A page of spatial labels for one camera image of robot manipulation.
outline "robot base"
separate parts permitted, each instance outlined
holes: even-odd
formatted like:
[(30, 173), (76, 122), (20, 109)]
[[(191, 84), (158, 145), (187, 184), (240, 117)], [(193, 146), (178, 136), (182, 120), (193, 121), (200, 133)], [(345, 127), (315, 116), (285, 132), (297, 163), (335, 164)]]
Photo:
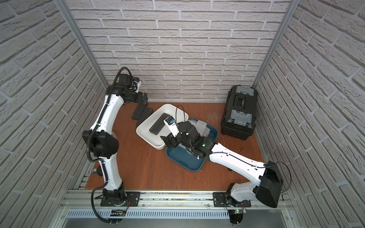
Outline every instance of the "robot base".
[(251, 207), (251, 201), (250, 200), (244, 200), (242, 202), (236, 203), (236, 204), (230, 204), (227, 202), (227, 199), (224, 195), (224, 192), (213, 192), (213, 199), (214, 199), (214, 207), (216, 208), (224, 208), (227, 207), (229, 209), (229, 206), (239, 207), (242, 208), (243, 206), (250, 208)]
[[(140, 192), (125, 192), (126, 199), (129, 198), (131, 201), (130, 206), (138, 206)], [(101, 199), (100, 206), (128, 206), (127, 200), (121, 202), (119, 198), (112, 198), (103, 196)]]

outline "blue tray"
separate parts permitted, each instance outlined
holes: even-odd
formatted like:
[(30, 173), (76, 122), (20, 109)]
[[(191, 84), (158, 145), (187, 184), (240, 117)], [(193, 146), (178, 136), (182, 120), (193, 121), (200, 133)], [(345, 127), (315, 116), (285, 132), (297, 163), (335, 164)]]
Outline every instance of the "blue tray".
[[(216, 140), (218, 138), (218, 130), (209, 124), (207, 124), (207, 128), (210, 129), (208, 138)], [(197, 159), (195, 156), (186, 152), (186, 149), (179, 146), (176, 148), (167, 148), (166, 156), (190, 172), (199, 171), (205, 162), (205, 159)]]

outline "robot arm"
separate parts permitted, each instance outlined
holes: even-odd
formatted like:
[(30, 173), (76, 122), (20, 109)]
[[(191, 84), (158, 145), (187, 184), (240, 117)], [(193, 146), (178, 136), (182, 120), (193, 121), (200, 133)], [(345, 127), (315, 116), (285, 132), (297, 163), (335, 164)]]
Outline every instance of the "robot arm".
[[(116, 162), (119, 142), (112, 132), (113, 124), (124, 102), (147, 102), (147, 94), (138, 92), (139, 78), (133, 77), (131, 74), (121, 74), (123, 69), (127, 68), (121, 68), (113, 84), (108, 87), (103, 109), (94, 124), (90, 130), (82, 133), (82, 137), (87, 144), (88, 159), (91, 162), (98, 161), (100, 163), (104, 177), (103, 199), (117, 206), (125, 202), (125, 193)], [(90, 152), (97, 159), (92, 159)]]
[(176, 124), (170, 116), (164, 123), (171, 131), (167, 137), (161, 136), (167, 147), (175, 148), (181, 143), (197, 159), (221, 164), (250, 181), (249, 184), (232, 183), (229, 186), (225, 194), (228, 204), (236, 205), (243, 200), (256, 198), (269, 207), (277, 207), (283, 180), (276, 163), (254, 161), (227, 149), (215, 140), (201, 137), (188, 121)]

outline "metal vent grille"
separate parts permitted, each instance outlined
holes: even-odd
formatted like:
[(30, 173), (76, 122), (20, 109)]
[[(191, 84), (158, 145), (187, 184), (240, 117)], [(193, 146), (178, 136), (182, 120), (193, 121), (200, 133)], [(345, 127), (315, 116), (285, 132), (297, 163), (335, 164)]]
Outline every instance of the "metal vent grille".
[[(129, 209), (126, 216), (110, 216), (111, 209), (97, 209), (103, 218), (126, 219), (229, 219), (225, 209)], [(70, 209), (67, 218), (96, 218), (92, 209)]]

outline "white tray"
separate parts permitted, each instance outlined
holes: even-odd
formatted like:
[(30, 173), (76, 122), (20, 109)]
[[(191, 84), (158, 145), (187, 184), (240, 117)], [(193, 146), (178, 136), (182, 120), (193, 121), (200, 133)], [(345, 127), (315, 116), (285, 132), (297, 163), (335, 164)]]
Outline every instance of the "white tray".
[[(172, 104), (164, 104), (137, 127), (137, 135), (143, 138), (144, 141), (148, 142), (154, 148), (162, 150), (165, 147), (165, 143), (160, 136), (168, 136), (171, 133), (169, 128), (165, 125), (158, 135), (150, 133), (150, 128), (163, 113), (169, 114), (175, 119), (175, 111), (176, 107)], [(188, 119), (189, 115), (185, 113), (185, 120)], [(176, 113), (176, 122), (179, 123), (182, 121), (184, 121), (184, 112), (178, 108)]]

